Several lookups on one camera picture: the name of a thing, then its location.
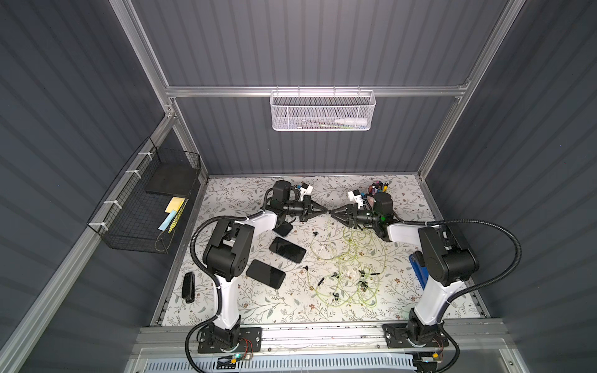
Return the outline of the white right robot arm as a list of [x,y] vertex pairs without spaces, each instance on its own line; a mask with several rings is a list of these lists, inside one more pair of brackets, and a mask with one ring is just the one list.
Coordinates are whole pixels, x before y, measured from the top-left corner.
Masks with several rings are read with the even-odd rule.
[[[396,213],[393,199],[386,192],[365,196],[350,194],[350,199],[348,205],[331,211],[333,219],[348,228],[371,228],[385,242],[409,243],[419,248],[414,258],[427,270],[428,279],[402,332],[403,338],[416,348],[446,335],[442,319],[454,300],[505,279],[521,262],[519,239],[492,222],[476,219],[407,221]],[[515,249],[513,261],[504,271],[470,288],[463,285],[480,269],[480,262],[463,235],[461,224],[493,228],[508,237]]]

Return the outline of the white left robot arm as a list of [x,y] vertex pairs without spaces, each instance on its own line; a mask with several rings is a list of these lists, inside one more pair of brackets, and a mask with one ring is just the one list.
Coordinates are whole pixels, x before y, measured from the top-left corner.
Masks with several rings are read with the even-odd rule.
[[306,250],[286,236],[293,225],[287,217],[308,222],[328,209],[312,199],[312,186],[302,183],[292,186],[278,180],[264,193],[261,209],[247,217],[220,215],[203,222],[191,236],[189,253],[194,264],[212,281],[215,291],[215,314],[198,324],[197,330],[206,329],[207,340],[224,351],[234,350],[241,341],[241,316],[239,315],[239,281],[247,274],[255,281],[279,289],[285,272],[259,260],[250,260],[253,240],[272,231],[277,235],[270,251],[300,264]]

